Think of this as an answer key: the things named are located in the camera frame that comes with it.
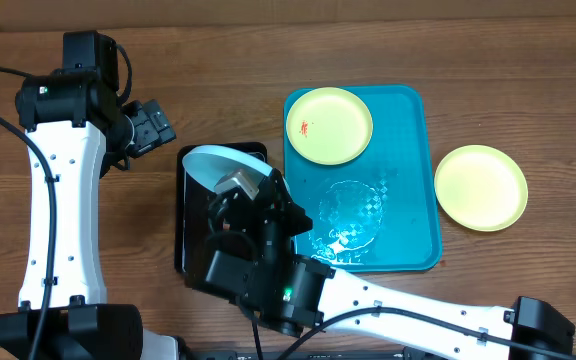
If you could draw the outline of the light blue plate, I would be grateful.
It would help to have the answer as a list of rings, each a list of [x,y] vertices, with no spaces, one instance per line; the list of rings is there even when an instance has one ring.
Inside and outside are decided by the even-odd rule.
[[[216,183],[234,170],[243,169],[258,184],[258,188],[273,171],[269,164],[252,155],[218,145],[194,148],[183,157],[182,165],[191,178],[213,193]]]

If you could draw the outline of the yellow plate tray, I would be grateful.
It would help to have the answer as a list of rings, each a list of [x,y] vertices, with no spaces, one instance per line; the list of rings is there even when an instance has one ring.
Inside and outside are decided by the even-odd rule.
[[[310,90],[288,110],[285,132],[303,158],[319,165],[341,165],[357,158],[373,134],[367,105],[336,87]]]
[[[436,168],[434,186],[444,212],[475,231],[508,228],[523,215],[528,202],[528,184],[519,165],[485,145],[466,145],[448,153]]]

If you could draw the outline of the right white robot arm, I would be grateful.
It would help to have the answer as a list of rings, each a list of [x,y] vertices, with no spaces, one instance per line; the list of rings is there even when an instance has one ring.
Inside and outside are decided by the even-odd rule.
[[[242,166],[196,176],[212,192],[198,289],[234,303],[258,326],[295,337],[287,359],[325,331],[345,331],[444,359],[570,359],[573,325],[549,304],[511,308],[441,302],[365,281],[295,253],[312,229],[281,173]]]

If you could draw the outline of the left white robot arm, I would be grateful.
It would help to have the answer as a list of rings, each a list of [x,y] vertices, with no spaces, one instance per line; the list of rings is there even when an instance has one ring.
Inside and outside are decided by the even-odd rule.
[[[28,264],[0,346],[19,359],[178,359],[179,341],[107,300],[98,245],[99,182],[134,147],[129,91],[99,66],[27,78],[17,97],[32,170]]]

